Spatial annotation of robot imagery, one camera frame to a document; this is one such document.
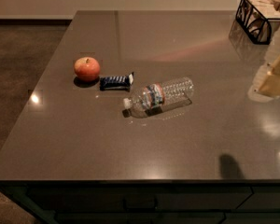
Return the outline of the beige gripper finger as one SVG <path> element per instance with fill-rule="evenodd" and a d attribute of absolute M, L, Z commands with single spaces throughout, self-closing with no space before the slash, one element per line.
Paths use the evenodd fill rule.
<path fill-rule="evenodd" d="M 280 27 L 264 56 L 264 64 L 259 67 L 247 93 L 256 102 L 270 102 L 280 97 Z"/>

